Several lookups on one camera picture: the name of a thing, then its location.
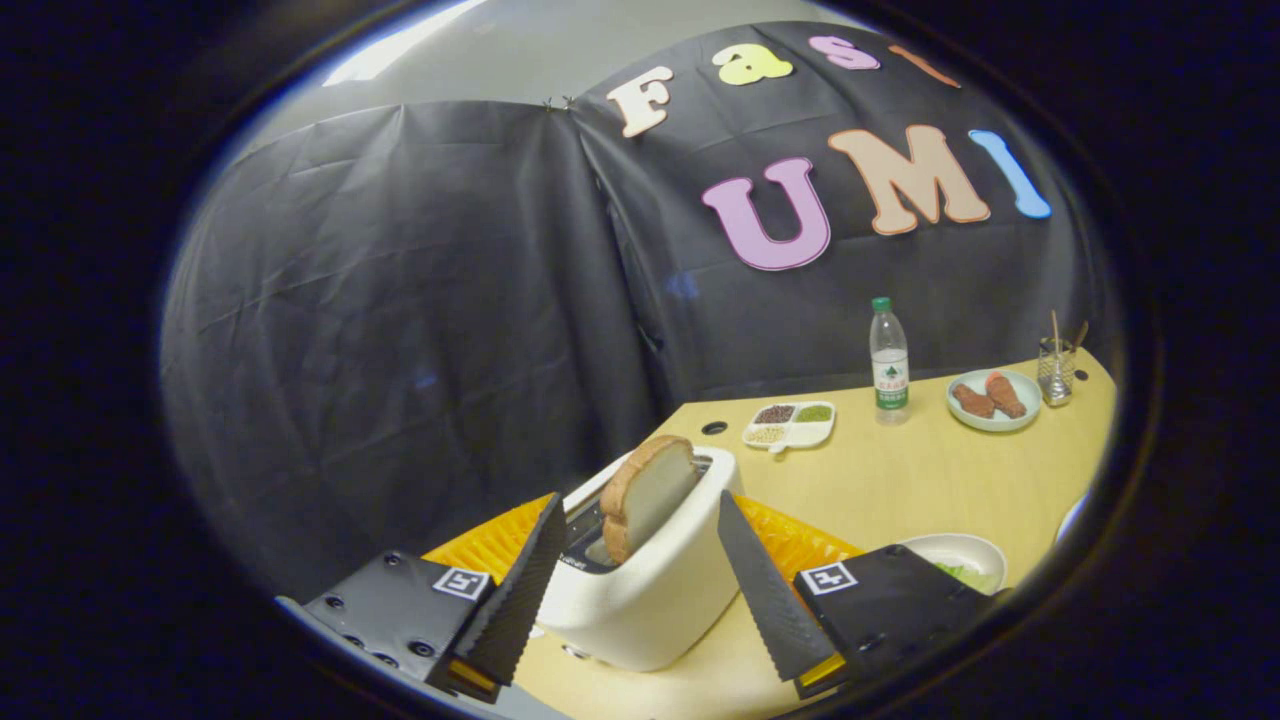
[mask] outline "green vegetable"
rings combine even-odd
[[[942,562],[934,562],[934,565],[943,573],[980,593],[991,594],[1000,589],[996,587],[997,578],[995,575],[983,575],[982,573],[970,570],[964,565],[945,565]]]
[[[819,423],[831,419],[831,407],[826,405],[810,405],[796,416],[797,423]]]

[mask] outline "white toaster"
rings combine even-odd
[[[600,493],[618,457],[564,498],[568,539],[552,573],[538,624],[570,650],[636,673],[660,670],[698,642],[737,594],[716,532],[721,492],[742,492],[732,452],[694,446],[700,475],[672,516],[626,562],[600,534]]]

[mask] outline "plastic bottle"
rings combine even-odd
[[[908,383],[906,333],[893,315],[888,297],[872,300],[872,377],[876,384],[876,421],[901,425],[906,421]]]

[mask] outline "bread slice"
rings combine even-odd
[[[686,438],[658,436],[635,448],[600,495],[609,557],[626,562],[680,507],[696,482],[694,445]]]

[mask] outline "plate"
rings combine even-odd
[[[1005,561],[1005,553],[989,541],[978,536],[940,533],[901,541],[897,544],[905,544],[908,550],[929,562],[942,562],[943,565],[952,566],[963,565],[983,575],[995,575],[1000,578],[996,589],[1005,587],[1009,565]]]
[[[1071,509],[1066,511],[1066,516],[1062,518],[1062,524],[1057,527],[1057,537],[1053,538],[1053,542],[1059,542],[1062,539],[1062,536],[1066,533],[1066,529],[1071,527],[1071,523],[1075,521],[1075,516],[1080,514],[1080,506],[1084,505],[1084,501],[1088,500],[1088,497],[1089,493],[1084,493],[1084,497],[1076,500],[1075,505],[1073,505]]]
[[[755,421],[760,416],[760,413],[774,406],[790,407],[791,415],[786,420],[777,423]],[[827,420],[799,421],[797,418],[800,418],[800,414],[809,407],[827,407],[831,410],[831,418]],[[817,447],[831,436],[831,428],[835,425],[836,406],[829,402],[774,402],[760,407],[755,411],[755,415],[751,415],[751,421],[742,428],[742,442],[749,447],[768,448],[774,452],[786,447]],[[760,441],[755,439],[760,437],[756,433],[773,433],[777,437],[776,439]]]
[[[1041,393],[1039,386],[1036,384],[1036,380],[1021,373],[1015,373],[1012,370],[1000,372],[1000,374],[1009,378],[1009,383],[1014,386],[1014,392],[1018,393],[1018,401],[1027,406],[1027,414],[1016,420],[1010,419],[1009,415],[1005,415],[1000,410],[996,410],[996,414],[989,419],[970,415],[960,409],[960,401],[951,395],[951,392],[960,383],[969,386],[969,389],[979,395],[987,395],[987,377],[993,372],[995,370],[974,370],[951,380],[951,384],[947,386],[947,407],[951,409],[951,414],[955,415],[961,423],[969,425],[970,428],[987,430],[988,433],[1007,433],[1025,428],[1032,423],[1032,420],[1036,419],[1037,415],[1039,415]]]

